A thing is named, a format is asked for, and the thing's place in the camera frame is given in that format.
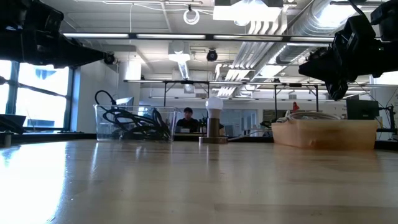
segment white lamp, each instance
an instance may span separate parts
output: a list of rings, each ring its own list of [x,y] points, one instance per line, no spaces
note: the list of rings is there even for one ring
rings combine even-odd
[[[201,143],[228,143],[227,138],[220,138],[220,115],[223,107],[223,100],[217,96],[212,96],[206,101],[206,109],[209,114],[207,118],[207,137],[199,137]]]

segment monitor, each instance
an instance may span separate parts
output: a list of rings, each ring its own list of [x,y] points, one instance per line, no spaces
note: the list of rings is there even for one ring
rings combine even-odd
[[[346,100],[347,117],[355,120],[373,120],[379,116],[379,102],[374,100]]]

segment tan storage bin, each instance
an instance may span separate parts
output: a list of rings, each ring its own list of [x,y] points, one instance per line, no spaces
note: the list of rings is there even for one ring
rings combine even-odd
[[[291,120],[273,123],[276,144],[310,149],[374,149],[377,121]]]

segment wooden table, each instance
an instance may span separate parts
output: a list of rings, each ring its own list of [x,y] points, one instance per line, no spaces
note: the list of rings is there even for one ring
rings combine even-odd
[[[273,144],[0,150],[0,223],[398,223],[398,154]]]

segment black hair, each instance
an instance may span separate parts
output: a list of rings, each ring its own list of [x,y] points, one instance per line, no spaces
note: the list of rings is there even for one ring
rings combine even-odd
[[[185,108],[185,109],[184,109],[184,113],[185,113],[185,112],[193,113],[193,111],[192,111],[191,108]]]

